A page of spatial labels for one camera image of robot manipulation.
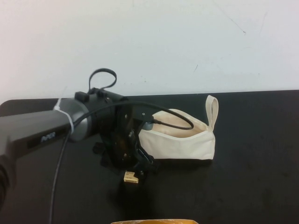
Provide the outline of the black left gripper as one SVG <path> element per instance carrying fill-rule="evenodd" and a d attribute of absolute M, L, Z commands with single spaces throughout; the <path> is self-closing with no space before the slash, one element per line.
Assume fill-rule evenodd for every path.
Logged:
<path fill-rule="evenodd" d="M 144 126 L 152 127 L 152 115 L 135 113 L 133 105 L 116 106 L 112 131 L 102 135 L 93 153 L 103 167 L 134 167 L 141 172 L 158 172 L 159 163 L 141 146 L 139 133 Z"/>

